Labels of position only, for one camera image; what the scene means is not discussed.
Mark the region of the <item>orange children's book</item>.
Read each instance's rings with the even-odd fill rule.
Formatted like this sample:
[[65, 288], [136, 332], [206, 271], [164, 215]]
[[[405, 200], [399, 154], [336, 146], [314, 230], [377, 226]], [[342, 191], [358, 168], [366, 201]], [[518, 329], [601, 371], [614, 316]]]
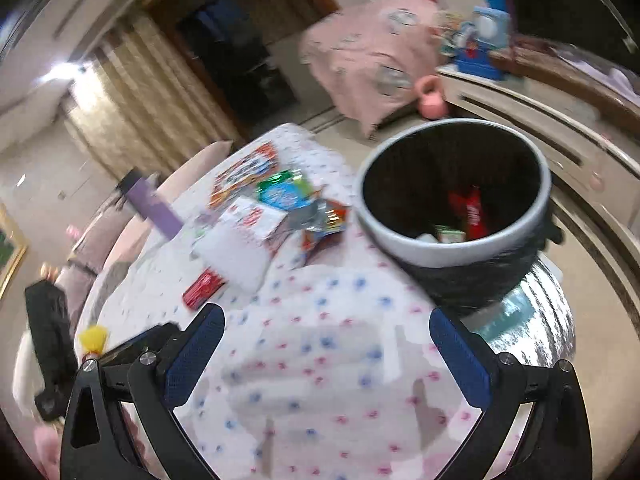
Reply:
[[278, 152], [271, 142], [254, 148], [228, 169], [216, 177], [208, 206], [216, 208], [243, 188], [254, 184], [279, 171]]

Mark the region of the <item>white trash bin black liner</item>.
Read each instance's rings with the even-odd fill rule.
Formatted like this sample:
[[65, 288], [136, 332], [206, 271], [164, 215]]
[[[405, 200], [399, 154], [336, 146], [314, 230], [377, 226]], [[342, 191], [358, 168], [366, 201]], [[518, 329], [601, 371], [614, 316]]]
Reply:
[[513, 128], [443, 119], [392, 136], [362, 163], [363, 229], [439, 307], [465, 318], [498, 304], [563, 243], [552, 177], [537, 145]]

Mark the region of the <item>white 1928 milk carton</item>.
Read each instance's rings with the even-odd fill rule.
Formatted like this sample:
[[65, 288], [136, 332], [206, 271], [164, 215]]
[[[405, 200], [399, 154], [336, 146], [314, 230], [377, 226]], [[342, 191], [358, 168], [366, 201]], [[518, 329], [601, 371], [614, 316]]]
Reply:
[[288, 236], [286, 220], [286, 211], [240, 196], [194, 242], [194, 252], [229, 285], [257, 292]]

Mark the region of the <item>black television screen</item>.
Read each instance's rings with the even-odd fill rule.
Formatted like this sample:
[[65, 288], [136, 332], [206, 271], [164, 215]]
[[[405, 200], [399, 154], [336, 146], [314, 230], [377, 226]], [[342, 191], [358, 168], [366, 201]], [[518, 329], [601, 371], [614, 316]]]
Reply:
[[613, 0], [509, 0], [522, 36], [570, 44], [612, 60], [639, 52], [639, 38]]

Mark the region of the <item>framed landscape painting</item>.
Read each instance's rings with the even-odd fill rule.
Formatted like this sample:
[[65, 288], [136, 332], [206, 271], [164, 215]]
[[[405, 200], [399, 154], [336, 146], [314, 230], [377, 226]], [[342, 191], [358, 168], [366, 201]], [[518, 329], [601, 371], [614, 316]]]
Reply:
[[0, 298], [26, 255], [28, 241], [9, 211], [0, 203]]

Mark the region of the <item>blue toy machine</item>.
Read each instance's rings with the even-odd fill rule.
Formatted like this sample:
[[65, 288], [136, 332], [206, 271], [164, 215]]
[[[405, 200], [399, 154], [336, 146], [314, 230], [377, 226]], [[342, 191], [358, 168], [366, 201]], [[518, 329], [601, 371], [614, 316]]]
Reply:
[[454, 34], [454, 64], [462, 74], [503, 80], [503, 71], [491, 62], [490, 52], [509, 45], [511, 17], [506, 0], [485, 0], [476, 6], [471, 21]]

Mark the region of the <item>purple tumbler bottle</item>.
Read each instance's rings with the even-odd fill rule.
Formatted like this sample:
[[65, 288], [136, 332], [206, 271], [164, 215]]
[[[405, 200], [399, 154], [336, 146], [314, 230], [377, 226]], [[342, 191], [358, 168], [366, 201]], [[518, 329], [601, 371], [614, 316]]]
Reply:
[[150, 220], [166, 240], [172, 240], [182, 229], [181, 219], [137, 168], [129, 170], [118, 182], [117, 188], [136, 213], [143, 220]]

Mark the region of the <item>white floral tablecloth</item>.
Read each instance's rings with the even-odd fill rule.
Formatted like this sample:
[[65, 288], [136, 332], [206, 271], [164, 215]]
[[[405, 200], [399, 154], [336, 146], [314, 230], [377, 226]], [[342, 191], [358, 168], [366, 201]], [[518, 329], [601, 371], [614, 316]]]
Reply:
[[[302, 127], [272, 129], [171, 204], [182, 232], [170, 242], [152, 232], [96, 317], [107, 348], [155, 324], [189, 324], [181, 296], [208, 266], [192, 249], [203, 233], [196, 219], [218, 174], [267, 142], [285, 167], [352, 204], [355, 176], [340, 154]], [[354, 217], [308, 263], [292, 234], [253, 295], [227, 285], [213, 296], [226, 333], [175, 413], [221, 479], [434, 479], [477, 421], [428, 334], [431, 300]], [[575, 354], [560, 271], [542, 262], [514, 290], [524, 313], [515, 321], [513, 307], [513, 328], [472, 328], [523, 364]]]

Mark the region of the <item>beige curtain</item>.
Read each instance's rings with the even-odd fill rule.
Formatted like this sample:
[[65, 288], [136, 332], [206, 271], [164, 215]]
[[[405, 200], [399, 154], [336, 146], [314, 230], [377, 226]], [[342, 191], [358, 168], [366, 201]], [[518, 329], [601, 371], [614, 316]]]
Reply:
[[201, 79], [140, 9], [90, 52], [60, 103], [75, 143], [120, 180], [131, 168], [167, 177], [214, 142], [245, 144]]

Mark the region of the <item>green foil snack bag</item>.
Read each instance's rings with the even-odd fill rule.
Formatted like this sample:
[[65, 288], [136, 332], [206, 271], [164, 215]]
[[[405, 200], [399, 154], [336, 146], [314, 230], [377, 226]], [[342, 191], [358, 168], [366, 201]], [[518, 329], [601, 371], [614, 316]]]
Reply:
[[316, 197], [312, 183], [297, 169], [276, 172], [256, 184], [256, 200], [284, 211], [309, 206]]

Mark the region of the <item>silver orange chip bag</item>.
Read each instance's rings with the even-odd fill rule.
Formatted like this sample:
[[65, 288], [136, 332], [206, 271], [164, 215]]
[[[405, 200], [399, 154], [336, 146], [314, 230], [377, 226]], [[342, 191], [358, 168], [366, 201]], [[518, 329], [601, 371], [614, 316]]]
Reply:
[[326, 237], [346, 229], [349, 206], [328, 198], [314, 198], [288, 213], [291, 231], [302, 232], [302, 251], [309, 254]]

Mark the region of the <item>pink cloth covered furniture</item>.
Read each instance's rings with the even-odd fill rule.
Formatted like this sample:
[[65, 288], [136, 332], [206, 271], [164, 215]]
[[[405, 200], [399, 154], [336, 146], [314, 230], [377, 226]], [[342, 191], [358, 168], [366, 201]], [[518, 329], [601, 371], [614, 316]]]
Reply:
[[370, 0], [309, 27], [300, 40], [300, 60], [368, 138], [418, 98], [417, 80], [434, 73], [437, 19], [431, 0]]

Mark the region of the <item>red snack wrapper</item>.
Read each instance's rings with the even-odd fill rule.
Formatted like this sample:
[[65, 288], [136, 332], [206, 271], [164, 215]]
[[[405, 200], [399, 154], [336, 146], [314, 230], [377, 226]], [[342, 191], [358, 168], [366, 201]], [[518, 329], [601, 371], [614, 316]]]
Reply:
[[198, 310], [224, 284], [226, 281], [219, 274], [205, 269], [182, 294], [182, 302], [186, 308]]

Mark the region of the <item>pink kettlebell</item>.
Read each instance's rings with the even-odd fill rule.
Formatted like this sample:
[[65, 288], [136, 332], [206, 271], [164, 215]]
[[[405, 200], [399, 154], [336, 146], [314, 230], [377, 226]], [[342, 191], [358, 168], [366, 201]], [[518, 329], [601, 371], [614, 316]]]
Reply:
[[414, 84], [418, 97], [418, 111], [428, 120], [442, 119], [448, 115], [448, 106], [437, 75], [427, 75]]

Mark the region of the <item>white TV cabinet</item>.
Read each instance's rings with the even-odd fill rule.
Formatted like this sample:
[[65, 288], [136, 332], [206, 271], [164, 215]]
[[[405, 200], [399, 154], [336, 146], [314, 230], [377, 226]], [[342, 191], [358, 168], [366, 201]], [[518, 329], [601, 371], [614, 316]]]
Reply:
[[447, 101], [526, 134], [552, 172], [639, 261], [639, 147], [572, 96], [527, 78], [491, 80], [439, 67]]

